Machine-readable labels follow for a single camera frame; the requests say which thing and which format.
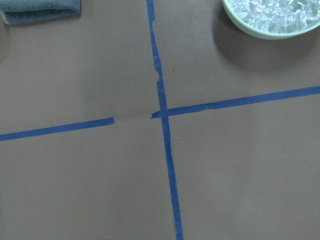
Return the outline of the green bowl with ice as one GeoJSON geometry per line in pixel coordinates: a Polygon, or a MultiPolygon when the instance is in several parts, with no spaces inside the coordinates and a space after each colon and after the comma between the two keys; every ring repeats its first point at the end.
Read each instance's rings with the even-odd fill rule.
{"type": "Polygon", "coordinates": [[[263,40],[282,40],[320,26],[318,0],[223,0],[232,23],[244,33],[263,40]]]}

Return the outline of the dark blue folded cloth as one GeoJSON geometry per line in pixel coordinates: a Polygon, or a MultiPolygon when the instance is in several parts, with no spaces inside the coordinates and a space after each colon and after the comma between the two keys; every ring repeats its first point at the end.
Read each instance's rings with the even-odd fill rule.
{"type": "Polygon", "coordinates": [[[80,12],[80,0],[2,0],[0,2],[0,14],[7,25],[52,20],[80,12]]]}

